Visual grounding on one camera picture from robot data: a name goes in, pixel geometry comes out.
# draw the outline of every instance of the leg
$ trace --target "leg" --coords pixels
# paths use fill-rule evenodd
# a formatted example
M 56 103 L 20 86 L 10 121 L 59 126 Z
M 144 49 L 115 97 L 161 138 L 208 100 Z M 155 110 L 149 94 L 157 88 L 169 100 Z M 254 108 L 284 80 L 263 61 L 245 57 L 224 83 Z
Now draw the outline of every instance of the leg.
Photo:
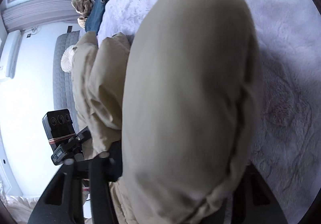
M 197 223 L 237 187 L 259 118 L 244 0 L 158 0 L 129 56 L 123 178 L 140 224 Z

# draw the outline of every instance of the air conditioner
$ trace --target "air conditioner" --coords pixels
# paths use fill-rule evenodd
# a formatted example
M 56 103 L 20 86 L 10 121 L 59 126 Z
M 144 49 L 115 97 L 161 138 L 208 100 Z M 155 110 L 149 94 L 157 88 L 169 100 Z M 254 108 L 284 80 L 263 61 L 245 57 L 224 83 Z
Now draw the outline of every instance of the air conditioner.
M 14 77 L 20 43 L 21 31 L 16 30 L 8 34 L 0 58 L 0 82 Z

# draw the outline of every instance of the white fur rug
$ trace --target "white fur rug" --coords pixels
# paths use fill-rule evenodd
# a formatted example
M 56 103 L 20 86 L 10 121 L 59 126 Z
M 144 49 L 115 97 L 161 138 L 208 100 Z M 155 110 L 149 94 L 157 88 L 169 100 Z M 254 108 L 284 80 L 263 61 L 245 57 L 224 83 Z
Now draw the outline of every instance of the white fur rug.
M 289 224 L 321 186 L 321 16 L 312 0 L 246 0 L 262 51 L 265 96 L 251 160 Z M 132 41 L 156 0 L 110 0 L 98 33 Z

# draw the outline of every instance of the gray quilted mattress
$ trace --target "gray quilted mattress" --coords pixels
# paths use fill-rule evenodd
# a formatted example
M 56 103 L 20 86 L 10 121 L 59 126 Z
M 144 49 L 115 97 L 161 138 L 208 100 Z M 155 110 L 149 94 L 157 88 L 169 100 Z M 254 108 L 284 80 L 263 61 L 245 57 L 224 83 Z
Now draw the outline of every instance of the gray quilted mattress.
M 70 46 L 75 45 L 79 40 L 79 31 L 60 35 L 57 38 L 54 64 L 53 64 L 53 93 L 54 109 L 69 109 L 73 127 L 79 131 L 75 102 L 73 100 L 73 86 L 71 84 L 71 74 L 65 73 L 60 66 L 60 61 L 64 51 Z

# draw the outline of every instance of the denim jeans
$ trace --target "denim jeans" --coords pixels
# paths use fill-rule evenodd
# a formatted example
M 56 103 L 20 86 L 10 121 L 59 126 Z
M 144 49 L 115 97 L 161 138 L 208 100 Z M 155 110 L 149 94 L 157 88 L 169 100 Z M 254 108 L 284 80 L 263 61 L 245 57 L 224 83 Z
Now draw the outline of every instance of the denim jeans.
M 102 16 L 105 12 L 105 5 L 109 0 L 94 0 L 92 11 L 85 23 L 85 31 L 94 31 L 98 34 L 100 24 L 102 23 Z

